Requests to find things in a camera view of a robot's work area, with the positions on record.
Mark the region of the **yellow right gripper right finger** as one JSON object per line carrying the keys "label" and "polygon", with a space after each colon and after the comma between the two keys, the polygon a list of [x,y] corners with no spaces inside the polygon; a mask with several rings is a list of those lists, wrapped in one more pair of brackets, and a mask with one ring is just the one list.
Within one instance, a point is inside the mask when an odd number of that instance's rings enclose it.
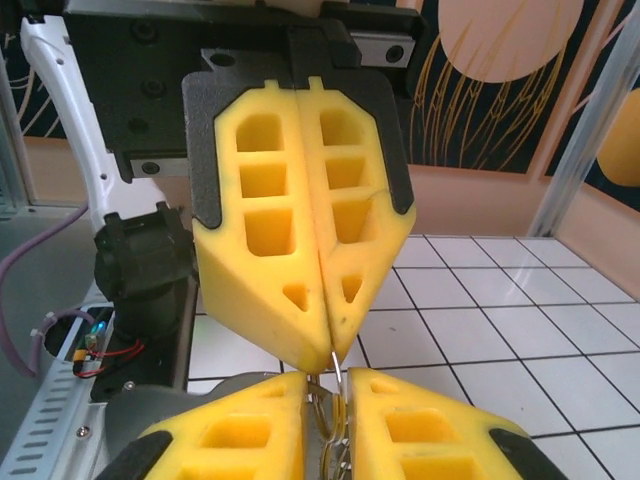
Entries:
{"label": "yellow right gripper right finger", "polygon": [[562,479],[517,424],[367,368],[348,373],[355,479]]}

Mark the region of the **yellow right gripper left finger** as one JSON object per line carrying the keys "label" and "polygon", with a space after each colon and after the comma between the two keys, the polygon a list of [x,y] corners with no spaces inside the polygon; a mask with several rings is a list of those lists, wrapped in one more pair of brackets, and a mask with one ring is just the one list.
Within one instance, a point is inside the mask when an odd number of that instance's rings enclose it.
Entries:
{"label": "yellow right gripper left finger", "polygon": [[306,375],[271,376],[151,424],[99,479],[303,479]]}

